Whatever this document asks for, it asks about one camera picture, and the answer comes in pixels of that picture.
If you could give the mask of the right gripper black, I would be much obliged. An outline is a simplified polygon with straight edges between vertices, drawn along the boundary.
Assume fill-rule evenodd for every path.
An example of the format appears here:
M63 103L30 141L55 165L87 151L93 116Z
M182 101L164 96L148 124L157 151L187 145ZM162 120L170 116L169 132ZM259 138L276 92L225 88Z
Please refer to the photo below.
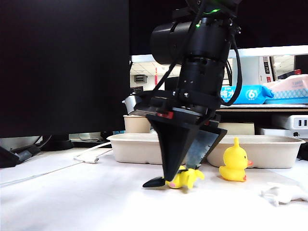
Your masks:
M187 168L198 169L227 134L203 126L221 106L217 90L147 90L133 97L133 114L146 117L157 132L167 181L174 179L186 155Z

